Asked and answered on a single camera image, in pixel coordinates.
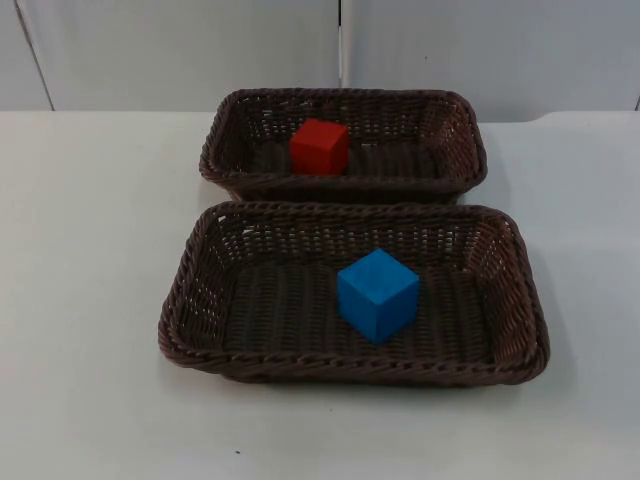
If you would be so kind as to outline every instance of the white wall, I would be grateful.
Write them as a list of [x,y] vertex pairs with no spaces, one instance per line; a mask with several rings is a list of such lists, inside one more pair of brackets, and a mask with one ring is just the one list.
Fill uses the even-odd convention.
[[215,109],[338,83],[336,0],[20,0],[57,110]]
[[631,110],[638,0],[343,0],[344,84],[457,90],[479,117]]
[[0,0],[0,110],[49,110],[12,0]]

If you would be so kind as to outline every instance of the wicker basket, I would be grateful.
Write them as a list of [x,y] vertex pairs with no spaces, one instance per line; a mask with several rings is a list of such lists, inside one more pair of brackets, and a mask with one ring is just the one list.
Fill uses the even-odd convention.
[[[291,173],[289,139],[307,118],[349,127],[344,175]],[[263,89],[222,102],[200,172],[242,200],[449,203],[487,165],[475,113],[455,93]]]
[[[417,319],[373,346],[336,272],[382,247],[421,277]],[[538,375],[549,339],[524,243],[484,207],[228,202],[187,242],[162,309],[173,362],[240,381],[471,386]]]

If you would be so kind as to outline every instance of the basket rim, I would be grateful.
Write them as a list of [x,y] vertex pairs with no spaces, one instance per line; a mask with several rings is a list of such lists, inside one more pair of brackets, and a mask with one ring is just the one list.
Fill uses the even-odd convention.
[[[219,145],[224,135],[225,127],[231,115],[232,106],[241,98],[257,97],[269,95],[271,97],[298,98],[298,97],[442,97],[460,105],[469,117],[469,127],[472,130],[476,144],[476,155],[478,159],[478,169],[473,177],[468,179],[455,179],[443,177],[437,179],[415,178],[415,177],[376,177],[368,175],[349,176],[322,176],[322,175],[294,175],[293,173],[253,173],[239,172],[222,169],[215,164],[212,158],[216,145]],[[201,175],[212,182],[221,183],[224,186],[233,187],[238,185],[243,188],[247,184],[260,185],[263,182],[280,181],[278,188],[296,190],[300,188],[322,187],[328,189],[344,188],[355,190],[367,190],[372,187],[382,189],[396,189],[399,185],[402,188],[425,187],[433,193],[465,193],[471,188],[479,185],[487,176],[487,153],[478,128],[476,113],[471,104],[460,94],[449,90],[386,90],[367,88],[259,88],[240,89],[228,94],[217,109],[213,124],[206,137],[200,155],[199,170]],[[282,182],[286,179],[304,179],[305,185],[292,185]]]
[[[435,362],[432,360],[401,360],[384,356],[345,356],[323,352],[250,352],[229,351],[219,349],[196,349],[186,344],[172,328],[176,318],[184,304],[181,292],[188,290],[194,280],[197,261],[200,251],[206,243],[206,231],[209,225],[217,221],[221,216],[235,214],[243,211],[268,212],[269,210],[282,211],[286,208],[288,213],[302,213],[304,211],[326,210],[348,217],[363,218],[363,212],[379,216],[381,213],[393,214],[394,218],[401,218],[402,213],[406,217],[415,217],[418,213],[457,213],[460,216],[470,214],[494,216],[509,226],[512,232],[512,240],[518,261],[518,268],[523,277],[526,293],[530,300],[531,312],[534,316],[536,348],[528,361],[512,363],[464,363],[464,362]],[[185,252],[180,261],[180,267],[176,274],[171,291],[162,307],[162,314],[158,323],[158,342],[164,355],[172,362],[183,367],[194,367],[211,371],[211,368],[221,367],[218,373],[227,374],[231,362],[244,363],[246,365],[271,364],[274,367],[283,362],[300,365],[322,364],[336,365],[348,364],[375,364],[376,366],[394,366],[399,371],[405,371],[406,365],[420,370],[424,374],[443,372],[455,372],[463,375],[466,373],[484,374],[487,376],[510,375],[510,380],[502,380],[499,383],[521,383],[530,380],[540,374],[546,367],[550,357],[550,346],[547,325],[540,305],[539,297],[533,281],[531,265],[528,260],[526,246],[519,233],[516,223],[504,212],[484,206],[448,206],[448,205],[422,205],[422,204],[394,204],[394,205],[358,205],[358,204],[326,204],[326,203],[291,203],[291,202],[224,202],[207,209],[199,218],[191,236],[187,240]]]

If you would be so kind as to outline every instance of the blue cube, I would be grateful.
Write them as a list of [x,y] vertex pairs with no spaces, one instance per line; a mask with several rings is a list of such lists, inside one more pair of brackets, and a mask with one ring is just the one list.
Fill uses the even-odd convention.
[[338,272],[340,315],[379,345],[416,317],[420,277],[382,249]]

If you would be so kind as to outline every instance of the woven basket bottom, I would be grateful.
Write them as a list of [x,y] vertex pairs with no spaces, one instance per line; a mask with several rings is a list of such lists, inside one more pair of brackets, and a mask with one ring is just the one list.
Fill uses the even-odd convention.
[[[493,363],[492,332],[486,323],[483,291],[472,272],[446,268],[420,270],[418,315],[384,345],[374,346],[337,313],[336,274],[326,263],[267,261],[237,270],[222,350],[261,353],[319,352],[463,363]],[[327,299],[334,303],[327,308]],[[206,311],[206,298],[188,302]],[[211,325],[200,323],[201,348],[212,345]]]
[[[291,173],[288,142],[258,145],[248,173]],[[349,148],[349,164],[344,175],[410,177],[436,179],[446,175],[446,162],[437,161],[424,145],[384,143],[355,145]]]

